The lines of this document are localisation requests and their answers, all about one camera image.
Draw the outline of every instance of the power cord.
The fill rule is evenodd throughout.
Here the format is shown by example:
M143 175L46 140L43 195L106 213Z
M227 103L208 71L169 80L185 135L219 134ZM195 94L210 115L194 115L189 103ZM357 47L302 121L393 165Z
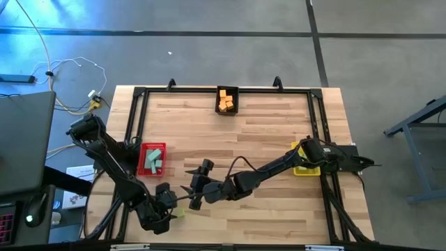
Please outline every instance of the power cord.
M352 172L352 174L353 174L354 176L356 176L356 177L361 181L361 184L362 184L362 190L365 191L364 180L362 179L362 177L360 176L360 174L359 174L358 172Z
M111 108L110 105L109 105L109 103L108 103L103 97L99 97L99 99L101 99L101 101L104 101L104 103L106 104L106 106L108 106L109 108Z
M47 45L45 44L45 41L43 40L43 37L42 37L42 34L40 33L40 31L37 29L37 27L36 27L36 25L34 24L34 22L33 22L33 20L29 17L29 15L28 15L28 13L25 11L25 9L23 8L23 6L21 5L21 3L19 2L19 0L15 0L16 2L17 2L17 4L19 5L19 7L22 9L22 11L23 11L23 13L26 15L26 17L28 18L28 20L30 21L30 23L33 25L33 27L34 27L34 29L36 30L36 32L37 32L37 34L39 35L39 37L40 37L40 40L42 41L42 45L43 45L43 47L44 47L44 49L45 49L45 54L46 54L46 56L47 56L47 67L48 67L48 71L45 73L46 74L46 76L47 76L47 80L45 81L45 82L48 82L48 87L49 87L49 90L50 91L53 91L53 79L52 79L52 76L54 76L54 73L52 72L52 70L53 69L55 69L56 67L58 67L58 66L60 66L63 62L66 62L66 61L74 61L78 66L81 66L80 64L78 64L77 62L76 62L76 59L83 59L83 60L85 60L85 61L88 61L88 62L90 62L90 63L93 63L96 67L98 67L98 68L100 68L100 69L102 69L102 72L103 72L103 74L104 74L104 78L105 78L105 82L104 82L104 84L102 85L102 88L101 88L101 90L99 91L99 94L102 92L102 90L104 89L104 87L105 87L105 85L107 84L107 77L105 76L105 69L103 68L103 67L100 67L100 66L98 66L97 65L97 63L95 63L95 62L93 62L93 61L91 61L91 60L88 60L88 59L85 59L84 57L82 57L82 56L79 56L79 57L77 57L77 58L74 58L74 59L64 59L64 60L58 60L58 62L59 62L59 64L58 65L56 65L53 69L51 69L51 65L54 63L51 63L51 60L49 60L49 53L48 53L48 48L47 48ZM85 112L72 112L71 110L69 110L58 98L56 98L56 102L65 110L65 111L67 111L68 113L70 113L70 114L73 114L73 115L84 115L84 114L87 114L87 113L89 113L91 110L90 109L88 109L87 111L85 111Z

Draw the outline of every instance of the gray metal stand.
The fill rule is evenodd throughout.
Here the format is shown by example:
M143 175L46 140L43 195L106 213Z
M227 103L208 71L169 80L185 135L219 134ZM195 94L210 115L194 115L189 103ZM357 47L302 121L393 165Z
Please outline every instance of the gray metal stand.
M444 123L421 123L444 109L446 109L446 96L429 102L425 108L384 131L384 134L388 137L391 137L398 132L403 132L406 136L410 153L413 156L415 170L420 178L423 193L416 196L409 196L407 198L408 203L446 197L446 189L435 189L433 187L433 169L424 168L422 164L422 152L420 151L420 148L417 147L416 141L413 137L413 129L415 128L446 128L446 124ZM443 152L443 155L446 153L446 149L439 150Z

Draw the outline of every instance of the red basket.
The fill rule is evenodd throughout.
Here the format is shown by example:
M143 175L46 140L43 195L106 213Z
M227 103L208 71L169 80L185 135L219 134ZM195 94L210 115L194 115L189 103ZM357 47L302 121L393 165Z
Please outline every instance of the red basket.
M159 149L161 151L161 168L156 169L156 174L152 174L151 169L145 169L144 163L146 161L147 150ZM166 166L166 143L143 143L141 144L141 150L139 152L139 162L138 162L138 175L139 176L156 176L161 177L164 175L164 167Z

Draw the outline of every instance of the concrete floor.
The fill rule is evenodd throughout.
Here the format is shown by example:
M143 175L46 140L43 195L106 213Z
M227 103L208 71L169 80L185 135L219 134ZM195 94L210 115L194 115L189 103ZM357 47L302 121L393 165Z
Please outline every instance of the concrete floor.
M446 33L446 1L313 0L320 32ZM309 32L305 0L48 1L22 0L41 27L150 31ZM30 26L11 1L0 25ZM52 60L85 56L106 68L103 97L117 84L221 84L321 86L311 38L45 36ZM1 34L0 72L29 74L44 61L37 36ZM341 87L353 140L360 153L383 164L364 173L377 241L446 250L446 200L407 205L421 191L403 135L382 131L445 94L446 40L321 39L328 84ZM102 85L93 65L67 63L57 71L55 91L66 105L86 102ZM43 78L43 71L37 74ZM1 84L2 93L32 93L47 85ZM104 121L108 109L96 112ZM49 148L69 144L76 120L55 111ZM48 160L51 167L88 165L79 149ZM80 210L64 212L63 225L77 224ZM78 227L52 230L52 241L72 240Z

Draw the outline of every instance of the wooden tabletop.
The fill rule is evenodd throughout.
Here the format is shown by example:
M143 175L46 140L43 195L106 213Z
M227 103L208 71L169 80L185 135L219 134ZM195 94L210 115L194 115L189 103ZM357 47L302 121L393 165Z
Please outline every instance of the wooden tabletop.
M134 86L117 86L107 132L123 141ZM323 98L332 141L350 144L351 135L338 88L324 88ZM139 99L133 135L139 120ZM204 158L215 163L210 177L222 180L231 161L243 155L255 166L270 162L291 149L291 142L312 134L307 99L302 94L240 94L236 116L215 113L214 93L151 93L148 99L144 142L167 144L166 172L162 178L138 177L150 191L158 183L171 184L177 196L188 186ZM242 161L233 172L249 170ZM367 204L359 179L339 174L344 206L362 232L373 239ZM88 207L88 233L99 223L112 201L114 184L104 174L96 183ZM203 201L200 211L179 201L185 216L172 220L170 231L155 235L139 226L131 212L126 242L150 243L329 243L327 223L318 177L297 177L287 170L267 181L249 197L238 201ZM120 222L118 212L115 231ZM338 236L339 218L334 213Z

